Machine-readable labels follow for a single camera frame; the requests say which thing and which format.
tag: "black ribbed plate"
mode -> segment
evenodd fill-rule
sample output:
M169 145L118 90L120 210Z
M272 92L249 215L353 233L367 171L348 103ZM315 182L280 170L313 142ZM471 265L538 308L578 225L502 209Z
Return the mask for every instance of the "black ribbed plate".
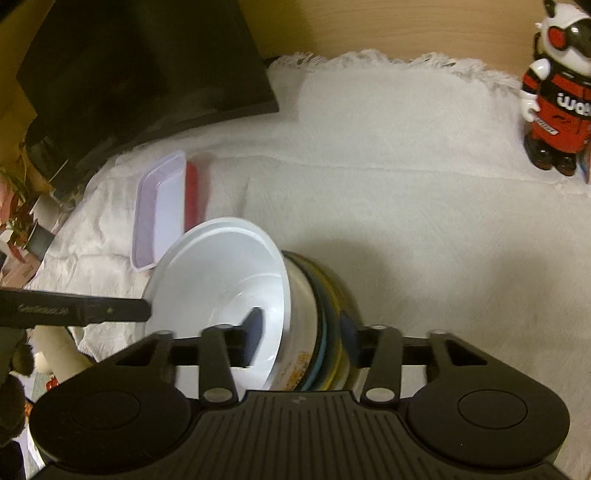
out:
M36 480L563 480L549 463L521 472L477 472L419 445L396 412L359 405L350 392L249 392L209 410L184 442L147 467L81 475L48 466Z

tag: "white fringe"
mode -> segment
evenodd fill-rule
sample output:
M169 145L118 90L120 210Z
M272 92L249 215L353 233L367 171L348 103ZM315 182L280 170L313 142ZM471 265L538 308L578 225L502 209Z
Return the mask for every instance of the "white fringe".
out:
M443 53L427 53L408 62L390 60L378 50L350 51L331 60L315 56L312 53L295 53L278 58L271 64L270 68L277 69L282 67L305 69L308 72L375 67L442 69L465 79L480 80L492 88L517 91L521 87L521 82L517 77L497 70L486 70L486 64L482 60L457 60Z

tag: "white cloth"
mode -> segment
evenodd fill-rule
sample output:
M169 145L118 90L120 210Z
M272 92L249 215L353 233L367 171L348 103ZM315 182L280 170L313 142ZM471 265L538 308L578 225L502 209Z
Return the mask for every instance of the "white cloth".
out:
M172 150L201 153L211 159L208 218L247 218L280 248L325 263L366 323L452 330L556 391L572 418L557 465L585 478L591 187L530 164L517 80L476 60L391 63L372 51L290 57L269 76L280 113L111 161L31 287L139 297L147 277L128 259L139 178ZM104 358L130 338L130 326L92 326L80 347Z

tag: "white bowl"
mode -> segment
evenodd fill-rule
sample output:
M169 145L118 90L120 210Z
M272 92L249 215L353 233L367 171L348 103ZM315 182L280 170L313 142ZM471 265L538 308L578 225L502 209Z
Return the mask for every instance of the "white bowl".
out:
M144 298L152 304L152 318L143 334L170 330L177 338L199 336L213 325L239 325L254 307L262 308L263 334L252 365L232 368L232 374L239 394L271 385L281 338L290 330L291 299L281 252L259 227L221 218L188 231L162 257ZM180 367L176 386L197 398L197 367Z
M318 308L314 291L306 276L285 258L291 291L291 328L281 339L278 375L271 390L294 390L310 366L318 335Z

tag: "black handle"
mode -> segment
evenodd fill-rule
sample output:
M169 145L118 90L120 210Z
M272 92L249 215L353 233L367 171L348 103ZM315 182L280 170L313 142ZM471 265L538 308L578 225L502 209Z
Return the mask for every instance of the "black handle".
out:
M147 322L152 307L143 299L115 299L0 288L0 326L80 326L103 322Z

